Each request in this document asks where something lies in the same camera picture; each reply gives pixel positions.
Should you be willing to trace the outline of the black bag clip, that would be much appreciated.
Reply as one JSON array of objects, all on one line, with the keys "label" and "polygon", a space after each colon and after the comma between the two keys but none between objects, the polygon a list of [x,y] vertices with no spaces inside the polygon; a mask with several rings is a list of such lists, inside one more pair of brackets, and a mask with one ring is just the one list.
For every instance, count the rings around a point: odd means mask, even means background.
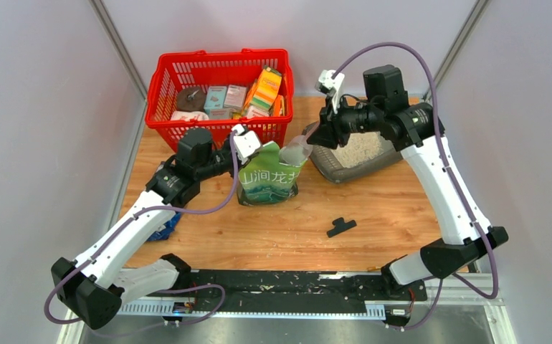
[{"label": "black bag clip", "polygon": [[352,229],[353,227],[357,226],[357,223],[353,219],[346,221],[343,217],[339,217],[332,221],[332,225],[333,228],[329,229],[326,232],[328,238],[332,238],[334,236],[342,234],[345,231],[348,231],[349,229]]}]

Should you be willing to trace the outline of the green cat litter bag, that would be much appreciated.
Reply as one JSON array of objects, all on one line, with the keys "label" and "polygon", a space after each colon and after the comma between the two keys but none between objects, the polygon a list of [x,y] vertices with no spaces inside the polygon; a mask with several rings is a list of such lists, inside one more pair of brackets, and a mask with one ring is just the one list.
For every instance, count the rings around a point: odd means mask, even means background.
[{"label": "green cat litter bag", "polygon": [[238,173],[237,200],[243,206],[263,206],[288,201],[298,195],[303,166],[280,162],[280,146],[270,141]]}]

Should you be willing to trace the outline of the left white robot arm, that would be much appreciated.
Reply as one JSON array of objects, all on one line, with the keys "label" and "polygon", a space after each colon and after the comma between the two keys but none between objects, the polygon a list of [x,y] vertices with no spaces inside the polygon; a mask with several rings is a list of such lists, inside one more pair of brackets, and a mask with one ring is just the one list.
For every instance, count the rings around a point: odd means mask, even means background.
[{"label": "left white robot arm", "polygon": [[236,190],[233,185],[223,202],[210,209],[188,209],[207,179],[228,173],[237,178],[239,168],[261,146],[254,132],[235,125],[216,148],[205,128],[187,130],[176,152],[164,161],[129,211],[96,243],[74,259],[59,258],[51,268],[54,289],[44,303],[51,323],[82,321],[93,330],[108,324],[123,306],[154,292],[183,297],[191,288],[190,267],[174,254],[135,269],[123,265],[133,253],[176,214],[204,215],[222,209]]}]

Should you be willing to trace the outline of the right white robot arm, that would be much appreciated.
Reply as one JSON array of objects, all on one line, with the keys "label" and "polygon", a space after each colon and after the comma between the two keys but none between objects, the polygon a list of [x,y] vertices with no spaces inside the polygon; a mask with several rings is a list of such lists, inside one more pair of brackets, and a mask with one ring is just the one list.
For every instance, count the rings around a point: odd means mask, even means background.
[{"label": "right white robot arm", "polygon": [[344,147],[353,133],[379,133],[411,166],[441,231],[440,239],[382,267],[385,297],[399,300],[411,283],[444,279],[509,240],[506,229],[493,226],[471,197],[433,107],[410,104],[399,68],[387,64],[366,70],[367,98],[355,105],[340,93],[343,78],[334,70],[321,72],[316,88],[325,94],[325,106],[309,144],[335,149]]}]

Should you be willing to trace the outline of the clear plastic scoop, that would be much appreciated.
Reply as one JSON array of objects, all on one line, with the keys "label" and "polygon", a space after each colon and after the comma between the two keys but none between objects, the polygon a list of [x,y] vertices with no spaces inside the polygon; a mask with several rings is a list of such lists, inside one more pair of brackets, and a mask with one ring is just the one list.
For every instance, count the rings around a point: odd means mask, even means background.
[{"label": "clear plastic scoop", "polygon": [[308,126],[305,133],[295,136],[285,147],[280,149],[279,162],[289,166],[301,167],[313,152],[309,137],[316,131],[319,123]]}]

